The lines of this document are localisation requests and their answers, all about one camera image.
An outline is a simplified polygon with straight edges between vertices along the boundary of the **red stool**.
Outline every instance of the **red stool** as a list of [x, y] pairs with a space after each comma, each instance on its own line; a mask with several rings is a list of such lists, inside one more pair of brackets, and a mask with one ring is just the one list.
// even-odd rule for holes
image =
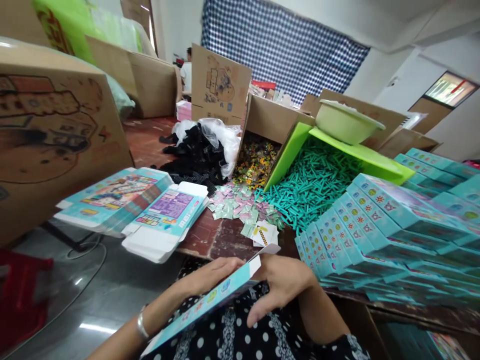
[[1, 279], [0, 353], [23, 342], [40, 330], [47, 321], [48, 299], [34, 303], [39, 272], [50, 271], [53, 259], [39, 259], [0, 249], [0, 267], [8, 266]]

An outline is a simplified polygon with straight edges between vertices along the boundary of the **polka dot dress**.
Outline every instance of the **polka dot dress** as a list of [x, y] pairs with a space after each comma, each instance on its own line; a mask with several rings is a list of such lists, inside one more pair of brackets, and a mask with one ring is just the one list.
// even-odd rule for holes
[[[189, 258], [178, 278], [195, 271], [207, 262]], [[299, 336], [280, 310], [270, 312], [252, 328], [247, 317], [252, 305], [268, 293], [266, 283], [259, 283], [225, 306], [189, 326], [187, 329], [146, 355], [145, 360], [262, 360], [262, 359], [341, 359], [368, 360], [353, 335], [344, 335], [328, 345], [315, 345]], [[194, 306], [200, 296], [188, 298], [165, 326]]]

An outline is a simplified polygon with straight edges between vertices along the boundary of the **hand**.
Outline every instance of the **hand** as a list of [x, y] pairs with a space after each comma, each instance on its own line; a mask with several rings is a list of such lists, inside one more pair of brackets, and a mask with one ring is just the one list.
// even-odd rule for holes
[[261, 255], [261, 267], [254, 275], [257, 281], [267, 281], [270, 292], [250, 309], [246, 325], [251, 328], [273, 309], [282, 308], [317, 284], [312, 270], [300, 260], [278, 255]]
[[182, 277], [175, 285], [189, 296], [210, 291], [220, 281], [240, 268], [245, 261], [238, 257], [219, 257], [191, 274]]

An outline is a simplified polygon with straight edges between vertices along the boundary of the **white shirt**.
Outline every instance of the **white shirt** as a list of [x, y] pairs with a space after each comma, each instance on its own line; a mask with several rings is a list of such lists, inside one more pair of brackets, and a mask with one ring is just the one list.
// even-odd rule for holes
[[192, 63], [184, 62], [183, 66], [180, 69], [180, 76], [183, 79], [185, 84], [183, 87], [184, 91], [192, 91]]

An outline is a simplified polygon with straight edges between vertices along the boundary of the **wooden table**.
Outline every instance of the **wooden table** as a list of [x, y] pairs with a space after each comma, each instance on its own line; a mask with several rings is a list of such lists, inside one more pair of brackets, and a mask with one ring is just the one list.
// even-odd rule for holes
[[[160, 136], [167, 137], [172, 132], [176, 120], [173, 117], [147, 120], [128, 120], [123, 123], [130, 151], [135, 166], [161, 166], [174, 159], [165, 155], [162, 149], [168, 146], [159, 141]], [[214, 220], [212, 213], [206, 209], [188, 232], [185, 240], [178, 246], [181, 253], [204, 258], [238, 257], [248, 260], [257, 251], [252, 240], [241, 235], [243, 223], [240, 219]], [[299, 258], [295, 245], [295, 232], [287, 228], [280, 232], [278, 244], [280, 254]], [[413, 306], [393, 302], [370, 302], [359, 292], [345, 292], [325, 289], [329, 294], [349, 300], [362, 302], [371, 308], [389, 312], [399, 316], [416, 319], [418, 322], [432, 323], [446, 328], [480, 335], [480, 314], [470, 309], [457, 309], [445, 306]]]

